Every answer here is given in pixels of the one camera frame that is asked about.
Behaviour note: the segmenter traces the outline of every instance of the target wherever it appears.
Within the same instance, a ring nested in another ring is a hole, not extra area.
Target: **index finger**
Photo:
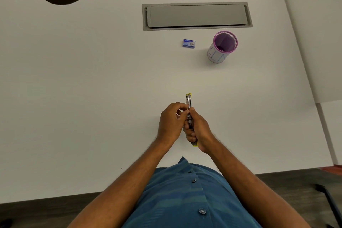
[[[168,107],[174,111],[177,111],[178,109],[181,109],[184,111],[184,110],[187,110],[189,106],[181,102],[176,102],[176,103],[170,104]]]

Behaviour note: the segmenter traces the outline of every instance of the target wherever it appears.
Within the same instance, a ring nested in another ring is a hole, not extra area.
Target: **person's left hand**
[[[170,104],[160,115],[156,140],[172,146],[181,134],[188,113],[187,104],[180,102]]]

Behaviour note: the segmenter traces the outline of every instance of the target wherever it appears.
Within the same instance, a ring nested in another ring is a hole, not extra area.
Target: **shirt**
[[[176,165],[155,170],[122,227],[261,226],[221,174],[182,157]]]

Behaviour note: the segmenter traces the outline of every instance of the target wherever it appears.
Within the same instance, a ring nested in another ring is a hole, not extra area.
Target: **gray floor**
[[[289,202],[312,227],[329,223],[338,227],[324,194],[313,184],[326,186],[342,209],[342,176],[319,169],[294,170],[258,175]],[[0,204],[0,220],[13,218],[13,228],[66,227],[99,193]]]

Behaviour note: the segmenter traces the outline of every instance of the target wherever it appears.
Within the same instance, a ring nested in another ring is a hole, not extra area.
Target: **purple rim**
[[[216,44],[215,44],[215,38],[216,38],[216,36],[218,36],[218,35],[221,34],[221,33],[230,33],[232,36],[234,36],[234,38],[235,38],[235,40],[236,40],[235,49],[233,49],[232,51],[221,51],[219,48],[217,48],[217,46],[216,46]],[[229,31],[220,31],[220,32],[218,32],[217,34],[215,34],[214,39],[213,39],[213,44],[214,44],[215,49],[216,49],[216,50],[219,50],[219,51],[222,52],[222,53],[232,53],[233,51],[236,50],[238,42],[237,42],[236,36],[235,36],[233,33],[229,32]]]

